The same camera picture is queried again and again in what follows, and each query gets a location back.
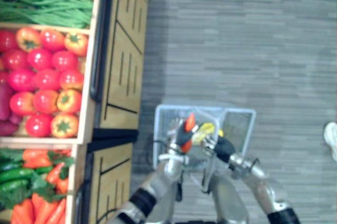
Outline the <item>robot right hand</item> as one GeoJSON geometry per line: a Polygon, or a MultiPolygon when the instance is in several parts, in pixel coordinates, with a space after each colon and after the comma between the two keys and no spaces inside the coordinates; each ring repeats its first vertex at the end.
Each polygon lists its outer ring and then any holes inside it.
{"type": "Polygon", "coordinates": [[[224,163],[228,163],[232,154],[236,152],[234,145],[225,137],[218,136],[215,141],[210,135],[202,140],[202,148],[206,154],[216,155],[224,163]]]}

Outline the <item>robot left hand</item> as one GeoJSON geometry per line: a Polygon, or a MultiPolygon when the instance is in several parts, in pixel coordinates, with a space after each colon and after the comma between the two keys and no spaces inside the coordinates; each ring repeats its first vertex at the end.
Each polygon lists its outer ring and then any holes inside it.
{"type": "Polygon", "coordinates": [[[192,136],[198,127],[195,122],[195,116],[191,114],[187,119],[173,120],[167,133],[168,151],[174,151],[178,154],[187,154],[192,147],[192,136]]]}

